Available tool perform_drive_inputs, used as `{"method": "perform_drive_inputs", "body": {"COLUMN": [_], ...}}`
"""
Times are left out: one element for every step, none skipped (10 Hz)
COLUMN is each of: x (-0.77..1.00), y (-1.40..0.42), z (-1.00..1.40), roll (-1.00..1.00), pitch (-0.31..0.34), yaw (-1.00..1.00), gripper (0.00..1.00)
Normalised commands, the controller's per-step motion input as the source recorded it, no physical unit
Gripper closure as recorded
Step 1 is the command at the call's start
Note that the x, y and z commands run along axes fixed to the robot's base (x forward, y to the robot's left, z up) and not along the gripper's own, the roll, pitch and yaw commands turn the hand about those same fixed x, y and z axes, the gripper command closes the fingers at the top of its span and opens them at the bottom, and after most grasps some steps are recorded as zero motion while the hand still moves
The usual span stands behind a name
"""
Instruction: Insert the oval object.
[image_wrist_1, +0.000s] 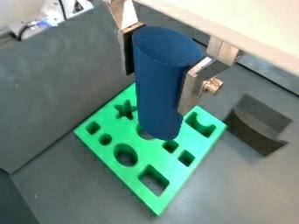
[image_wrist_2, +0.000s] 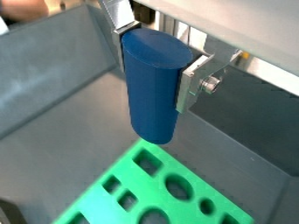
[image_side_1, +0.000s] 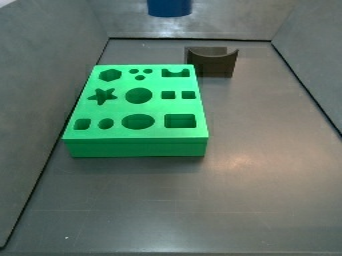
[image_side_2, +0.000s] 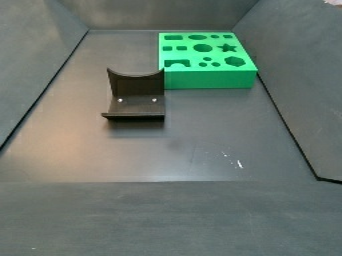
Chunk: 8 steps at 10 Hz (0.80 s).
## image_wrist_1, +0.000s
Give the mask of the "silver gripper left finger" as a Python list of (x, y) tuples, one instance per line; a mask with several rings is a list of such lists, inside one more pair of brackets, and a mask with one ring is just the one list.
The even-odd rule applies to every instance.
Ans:
[(133, 32), (145, 25), (138, 22), (132, 0), (102, 0), (116, 23), (116, 37), (120, 49), (121, 72), (129, 75), (134, 72), (133, 62)]

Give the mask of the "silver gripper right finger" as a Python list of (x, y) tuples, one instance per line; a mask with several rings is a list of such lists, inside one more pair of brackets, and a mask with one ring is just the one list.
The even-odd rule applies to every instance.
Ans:
[(222, 81), (216, 75), (227, 70), (241, 55), (241, 51), (216, 37), (209, 37), (206, 56), (202, 56), (185, 70), (177, 112), (184, 116), (197, 105), (205, 93), (216, 95)]

